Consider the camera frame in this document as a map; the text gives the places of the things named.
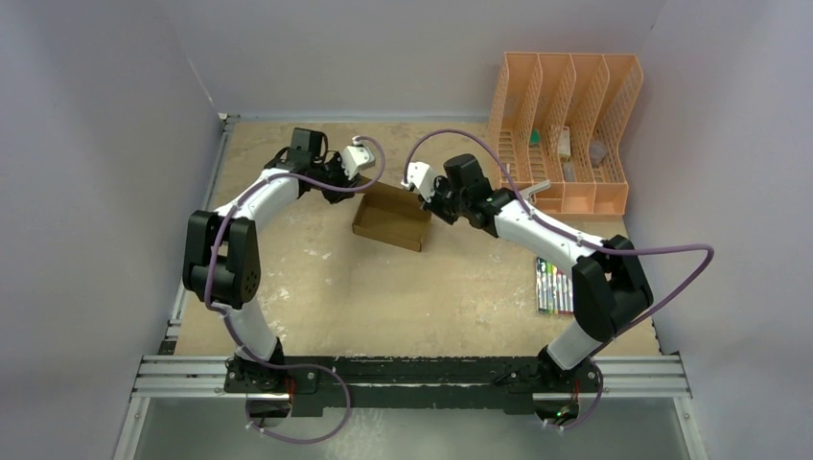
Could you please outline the brown cardboard box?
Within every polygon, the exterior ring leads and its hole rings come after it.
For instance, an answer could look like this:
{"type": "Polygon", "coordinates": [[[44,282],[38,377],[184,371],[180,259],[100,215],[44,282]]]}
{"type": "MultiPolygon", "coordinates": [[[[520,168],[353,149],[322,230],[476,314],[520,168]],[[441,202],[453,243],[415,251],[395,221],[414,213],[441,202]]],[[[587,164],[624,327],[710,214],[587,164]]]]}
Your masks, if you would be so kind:
{"type": "Polygon", "coordinates": [[[422,208],[418,195],[375,183],[362,192],[352,231],[369,240],[421,252],[430,220],[431,213],[422,208]]]}

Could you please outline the orange plastic file organizer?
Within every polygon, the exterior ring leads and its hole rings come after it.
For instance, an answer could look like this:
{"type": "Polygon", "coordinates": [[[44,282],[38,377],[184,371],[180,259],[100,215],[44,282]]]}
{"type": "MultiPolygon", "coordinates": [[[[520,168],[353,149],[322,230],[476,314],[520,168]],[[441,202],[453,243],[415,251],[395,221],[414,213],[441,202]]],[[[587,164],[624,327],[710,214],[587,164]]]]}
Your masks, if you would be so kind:
{"type": "Polygon", "coordinates": [[[616,219],[629,185],[620,144],[644,76],[634,54],[507,52],[487,141],[498,186],[549,186],[530,198],[560,218],[616,219]]]}

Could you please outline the pack of coloured markers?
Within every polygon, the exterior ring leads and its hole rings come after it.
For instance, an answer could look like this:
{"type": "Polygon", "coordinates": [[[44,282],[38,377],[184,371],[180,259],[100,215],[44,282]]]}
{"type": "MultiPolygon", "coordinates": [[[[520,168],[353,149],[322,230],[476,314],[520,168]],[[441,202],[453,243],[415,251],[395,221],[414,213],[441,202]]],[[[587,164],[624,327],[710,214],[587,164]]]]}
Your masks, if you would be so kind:
{"type": "Polygon", "coordinates": [[[537,310],[544,314],[574,313],[570,279],[554,264],[537,258],[535,264],[537,310]]]}

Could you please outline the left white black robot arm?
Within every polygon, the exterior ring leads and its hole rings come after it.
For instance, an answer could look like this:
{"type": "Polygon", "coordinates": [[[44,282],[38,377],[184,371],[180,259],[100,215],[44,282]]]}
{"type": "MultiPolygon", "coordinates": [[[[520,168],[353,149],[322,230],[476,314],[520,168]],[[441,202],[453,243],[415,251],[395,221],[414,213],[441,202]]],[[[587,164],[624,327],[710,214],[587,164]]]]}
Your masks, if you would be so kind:
{"type": "Polygon", "coordinates": [[[272,392],[290,377],[281,340],[266,324],[256,294],[262,282],[258,234],[310,190],[330,203],[354,196],[376,158],[360,139],[331,150],[326,133],[297,127],[288,146],[227,204],[193,212],[187,223],[182,284],[216,313],[235,342],[227,376],[272,392]]]}

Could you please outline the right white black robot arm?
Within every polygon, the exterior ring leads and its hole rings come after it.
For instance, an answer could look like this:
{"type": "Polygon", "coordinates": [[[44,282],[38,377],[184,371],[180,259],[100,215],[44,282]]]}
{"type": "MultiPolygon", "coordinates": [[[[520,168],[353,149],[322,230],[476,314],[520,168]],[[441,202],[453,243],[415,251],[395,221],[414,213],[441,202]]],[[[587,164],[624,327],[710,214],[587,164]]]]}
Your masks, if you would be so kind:
{"type": "Polygon", "coordinates": [[[554,264],[571,284],[574,318],[538,354],[541,383],[560,390],[598,348],[621,333],[654,302],[634,246],[616,235],[603,240],[545,216],[520,194],[495,189],[470,153],[437,172],[423,162],[406,166],[404,187],[423,209],[448,224],[464,218],[475,229],[504,239],[554,264]]]}

